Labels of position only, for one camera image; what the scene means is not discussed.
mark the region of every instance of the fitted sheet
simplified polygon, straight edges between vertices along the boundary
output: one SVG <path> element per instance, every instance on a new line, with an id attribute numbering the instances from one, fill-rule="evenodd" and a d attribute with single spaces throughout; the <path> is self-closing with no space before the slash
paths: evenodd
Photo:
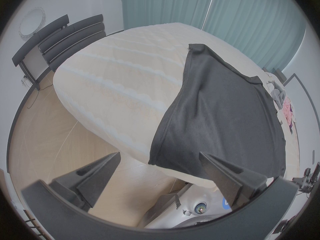
<path id="1" fill-rule="evenodd" d="M 132 28 L 90 44 L 57 69 L 55 91 L 85 128 L 120 152 L 148 163 L 158 125 L 181 89 L 192 43 L 207 45 L 240 73 L 258 76 L 270 93 L 270 76 L 248 57 L 221 39 L 182 23 Z M 284 114 L 277 116 L 286 139 L 284 177 L 290 180 L 299 173 L 298 143 Z M 199 186 L 215 186 L 208 179 L 150 166 Z"/>

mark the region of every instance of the bed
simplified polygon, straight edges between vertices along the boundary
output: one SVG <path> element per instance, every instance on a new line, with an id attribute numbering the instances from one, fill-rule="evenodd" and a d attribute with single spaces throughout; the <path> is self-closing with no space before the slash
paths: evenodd
<path id="1" fill-rule="evenodd" d="M 182 23 L 129 29 L 102 38 L 68 58 L 55 72 L 53 84 L 66 109 L 88 130 L 120 152 L 147 164 L 158 126 L 182 87 L 189 44 L 205 44 L 248 77 L 276 81 L 252 60 L 221 39 Z M 277 118 L 285 138 L 284 178 L 299 175 L 299 146 L 285 115 Z M 209 179 L 154 166 L 163 173 L 214 188 Z"/>

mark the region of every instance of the blue logo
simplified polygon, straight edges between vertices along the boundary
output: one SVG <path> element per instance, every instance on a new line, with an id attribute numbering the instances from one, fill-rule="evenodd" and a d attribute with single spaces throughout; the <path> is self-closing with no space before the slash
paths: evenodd
<path id="1" fill-rule="evenodd" d="M 230 209 L 230 206 L 229 206 L 229 204 L 228 204 L 228 202 L 227 202 L 227 200 L 225 198 L 222 199 L 222 207 L 225 210 Z"/>

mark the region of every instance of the round mirror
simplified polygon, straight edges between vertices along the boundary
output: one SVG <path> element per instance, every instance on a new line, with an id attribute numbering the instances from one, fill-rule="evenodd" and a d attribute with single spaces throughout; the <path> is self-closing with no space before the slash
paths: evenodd
<path id="1" fill-rule="evenodd" d="M 29 11 L 21 21 L 19 34 L 27 38 L 36 33 L 45 19 L 45 12 L 41 7 Z"/>

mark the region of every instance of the black cloth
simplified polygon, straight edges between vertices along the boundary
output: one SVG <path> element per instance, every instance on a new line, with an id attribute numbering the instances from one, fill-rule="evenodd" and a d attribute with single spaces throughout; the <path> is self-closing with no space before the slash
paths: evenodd
<path id="1" fill-rule="evenodd" d="M 284 175 L 286 141 L 273 99 L 204 44 L 190 44 L 182 87 L 154 135 L 149 164 L 207 179 L 199 152 Z"/>

